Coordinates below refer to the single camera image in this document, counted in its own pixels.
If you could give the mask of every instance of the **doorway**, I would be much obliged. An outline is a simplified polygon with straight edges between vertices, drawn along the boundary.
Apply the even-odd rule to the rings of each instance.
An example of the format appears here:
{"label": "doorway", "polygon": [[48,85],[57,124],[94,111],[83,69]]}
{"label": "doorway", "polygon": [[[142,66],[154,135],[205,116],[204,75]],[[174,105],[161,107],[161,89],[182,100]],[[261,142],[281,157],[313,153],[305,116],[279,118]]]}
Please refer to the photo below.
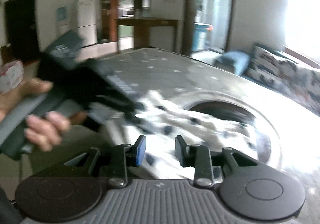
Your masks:
{"label": "doorway", "polygon": [[228,51],[234,0],[186,0],[181,54]]}
{"label": "doorway", "polygon": [[14,57],[23,64],[38,60],[35,0],[9,0],[4,3],[4,12],[7,42]]}

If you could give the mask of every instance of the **finger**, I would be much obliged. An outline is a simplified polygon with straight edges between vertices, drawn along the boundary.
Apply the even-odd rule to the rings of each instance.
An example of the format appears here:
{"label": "finger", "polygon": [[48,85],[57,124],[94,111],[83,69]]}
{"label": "finger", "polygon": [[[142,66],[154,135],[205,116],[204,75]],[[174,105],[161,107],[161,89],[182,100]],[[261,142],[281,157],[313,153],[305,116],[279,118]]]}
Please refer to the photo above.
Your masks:
{"label": "finger", "polygon": [[56,111],[48,112],[46,119],[49,120],[59,132],[67,132],[70,129],[70,120]]}
{"label": "finger", "polygon": [[61,143],[61,138],[56,128],[49,121],[35,115],[29,115],[26,122],[33,131],[47,137],[51,144],[58,145]]}
{"label": "finger", "polygon": [[69,119],[72,126],[82,125],[87,118],[87,113],[85,111],[77,112],[72,115]]}
{"label": "finger", "polygon": [[39,134],[30,128],[25,129],[24,134],[31,143],[37,145],[42,151],[48,152],[52,150],[52,145],[44,135]]}
{"label": "finger", "polygon": [[22,97],[30,94],[41,94],[51,90],[53,83],[49,81],[43,81],[39,78],[33,78],[29,81],[23,82],[20,87],[20,93]]}

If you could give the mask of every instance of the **tissue box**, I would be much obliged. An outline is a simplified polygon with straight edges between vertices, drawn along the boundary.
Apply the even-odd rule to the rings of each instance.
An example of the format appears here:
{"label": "tissue box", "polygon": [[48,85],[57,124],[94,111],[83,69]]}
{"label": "tissue box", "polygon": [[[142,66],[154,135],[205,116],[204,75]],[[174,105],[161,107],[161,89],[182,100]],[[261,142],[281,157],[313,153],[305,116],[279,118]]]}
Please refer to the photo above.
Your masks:
{"label": "tissue box", "polygon": [[9,62],[0,67],[0,95],[19,85],[23,79],[23,64],[20,60]]}

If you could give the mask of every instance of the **dark wooden door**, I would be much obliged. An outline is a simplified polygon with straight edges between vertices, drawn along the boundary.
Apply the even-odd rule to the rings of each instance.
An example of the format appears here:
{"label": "dark wooden door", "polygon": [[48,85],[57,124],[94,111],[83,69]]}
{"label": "dark wooden door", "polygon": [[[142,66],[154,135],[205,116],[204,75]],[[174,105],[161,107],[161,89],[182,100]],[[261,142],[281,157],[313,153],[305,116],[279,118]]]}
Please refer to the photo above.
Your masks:
{"label": "dark wooden door", "polygon": [[7,41],[14,57],[23,63],[39,59],[35,0],[9,0],[4,10]]}

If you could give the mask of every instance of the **wooden table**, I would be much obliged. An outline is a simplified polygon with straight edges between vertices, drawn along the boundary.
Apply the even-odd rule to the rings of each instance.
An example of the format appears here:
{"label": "wooden table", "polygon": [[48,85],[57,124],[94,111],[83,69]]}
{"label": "wooden table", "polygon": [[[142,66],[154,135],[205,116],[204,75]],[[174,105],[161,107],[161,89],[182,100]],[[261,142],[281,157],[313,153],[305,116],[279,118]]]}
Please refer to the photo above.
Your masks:
{"label": "wooden table", "polygon": [[[176,51],[178,20],[163,19],[153,17],[120,17],[117,19],[117,35],[119,35],[119,26],[133,26],[133,47],[149,47],[149,28],[150,27],[174,27],[173,51]],[[117,41],[117,53],[119,50],[119,39]]]}

